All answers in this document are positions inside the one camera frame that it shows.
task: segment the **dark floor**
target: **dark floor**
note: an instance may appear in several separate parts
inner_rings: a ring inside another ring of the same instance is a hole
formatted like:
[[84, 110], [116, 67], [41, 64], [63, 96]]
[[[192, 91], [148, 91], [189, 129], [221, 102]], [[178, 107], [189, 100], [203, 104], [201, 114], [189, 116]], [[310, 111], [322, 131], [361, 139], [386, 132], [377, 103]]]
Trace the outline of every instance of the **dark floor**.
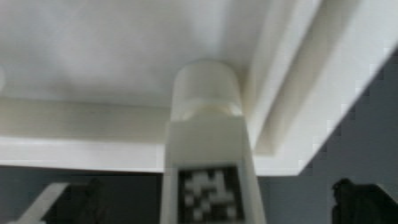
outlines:
[[[111, 223], [159, 223], [160, 175], [2, 167], [0, 224], [22, 215], [48, 183], [93, 177], [107, 186]], [[260, 178], [269, 224], [331, 223], [331, 186], [343, 177], [398, 184], [398, 56], [301, 176]]]

